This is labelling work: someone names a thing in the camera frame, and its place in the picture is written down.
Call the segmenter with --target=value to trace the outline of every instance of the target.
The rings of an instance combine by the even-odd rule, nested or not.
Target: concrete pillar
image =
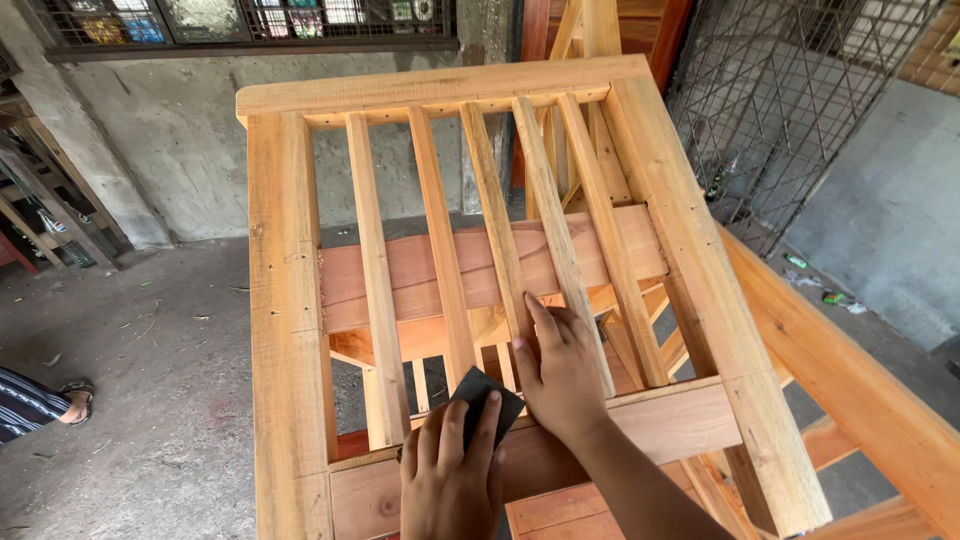
[[[0,0],[0,38],[23,70],[13,83],[84,175],[135,249],[172,247],[162,217],[146,203],[126,164],[113,152],[70,75],[43,58],[44,47],[12,0]]]

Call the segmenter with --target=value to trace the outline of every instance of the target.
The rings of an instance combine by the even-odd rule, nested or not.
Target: wire mesh
[[[770,257],[936,11],[701,2],[667,107],[713,216]]]
[[[452,35],[450,0],[238,0],[232,12],[204,12],[181,0],[42,0],[56,31],[74,48],[104,45],[237,41],[314,41],[330,38],[444,38]],[[216,22],[184,26],[180,19],[210,16],[241,23],[230,32]]]

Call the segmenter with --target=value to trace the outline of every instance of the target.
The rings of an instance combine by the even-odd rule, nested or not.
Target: wooden post
[[[671,300],[694,366],[724,380],[744,440],[727,457],[751,520],[781,537],[821,526],[823,488],[652,76],[613,81],[603,110],[680,293]]]
[[[313,139],[296,112],[247,120],[257,538],[332,538],[337,432]]]

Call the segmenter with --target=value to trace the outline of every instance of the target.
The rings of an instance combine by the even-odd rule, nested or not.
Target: wooden furniture
[[[614,210],[604,192],[604,168],[578,107],[591,103],[611,120],[607,127],[615,154],[610,154],[619,156],[635,201],[631,206]],[[574,226],[563,215],[537,129],[537,108],[558,104],[588,199],[588,215],[570,216]],[[485,138],[480,111],[505,110],[517,120],[542,219],[507,223],[505,212],[493,209],[503,206],[495,196],[498,190],[482,186],[495,178],[482,172],[477,175],[480,191],[491,195],[484,213],[487,227],[467,233],[474,239],[471,248],[457,245],[439,203],[426,205],[427,244],[407,238],[383,242],[375,190],[369,188],[373,179],[364,125],[411,123],[424,198],[441,202],[428,118],[461,116],[467,130],[478,133],[471,153],[479,157],[489,151],[475,144]],[[473,345],[484,343],[477,343],[471,309],[503,306],[508,330],[495,343],[529,331],[523,326],[522,305],[510,302],[521,288],[540,297],[559,293],[585,318],[598,308],[617,307],[630,344],[620,359],[642,390],[615,395],[608,364],[597,368],[606,381],[614,420],[655,461],[726,449],[740,493],[759,526],[785,536],[829,521],[774,369],[641,55],[250,86],[237,94],[237,115],[248,129],[261,538],[374,538],[398,528],[399,477],[393,458],[398,438],[411,428],[405,391],[400,391],[403,382],[378,373],[365,385],[376,386],[368,392],[368,407],[376,407],[379,414],[371,417],[381,420],[381,426],[369,430],[375,434],[373,450],[340,458],[331,347],[340,357],[362,361],[346,354],[333,332],[369,327],[369,369],[393,374],[404,359],[405,333],[417,342],[408,348],[444,335],[439,352],[452,391],[471,364],[483,363],[473,352]],[[367,186],[355,189],[364,242],[340,252],[320,249],[310,137],[313,129],[331,128],[352,134],[354,183]],[[476,160],[474,168],[490,170],[484,161]],[[636,237],[654,241],[630,240]],[[531,256],[526,251],[544,243],[545,252]],[[643,252],[631,253],[632,248]],[[354,260],[359,256],[363,271],[331,263],[347,251]],[[645,270],[640,274],[638,268]],[[342,291],[356,290],[361,276],[366,295],[338,301]],[[658,288],[682,321],[697,380],[668,384],[642,299],[640,280],[650,278],[664,280]],[[433,331],[424,331],[427,325]],[[404,332],[405,326],[417,330]],[[357,349],[366,345],[349,337],[344,341]],[[417,352],[410,359],[425,356]],[[587,480],[572,455],[531,417],[522,419],[504,444],[508,501]]]

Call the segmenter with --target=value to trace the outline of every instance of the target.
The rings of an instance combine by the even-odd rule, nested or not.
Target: concrete wall
[[[0,19],[3,12],[15,11],[10,2],[0,0]],[[236,90],[264,83],[504,62],[511,6],[509,0],[460,2],[460,51],[94,61],[54,66],[42,58],[37,36],[28,36],[36,42],[29,49],[7,45],[20,65],[44,64],[74,89],[76,101],[83,103],[99,128],[98,136],[112,150],[111,159],[124,163],[129,184],[136,186],[146,205],[177,238],[199,240],[247,234],[246,131],[233,112]],[[30,16],[28,10],[21,7],[20,11]],[[24,22],[21,13],[15,15],[16,21],[0,22],[5,42],[10,32],[30,34],[28,22],[37,29],[35,20]],[[45,91],[41,83],[23,83],[27,88],[21,91],[41,120],[55,118],[55,114],[44,117],[39,112],[55,110],[61,96]],[[459,211],[464,201],[467,154],[460,121],[438,120],[433,128],[447,207]],[[499,142],[498,126],[491,132]],[[409,128],[372,127],[371,140],[383,217],[422,215]],[[356,211],[346,132],[316,133],[314,142],[321,225],[353,223]],[[73,156],[70,148],[67,152]],[[466,182],[472,182],[469,174]],[[468,200],[475,199],[475,188],[470,193],[474,195]],[[131,234],[123,223],[121,227]],[[134,245],[143,247],[142,242]]]
[[[787,235],[918,347],[960,332],[960,99],[894,81]]]

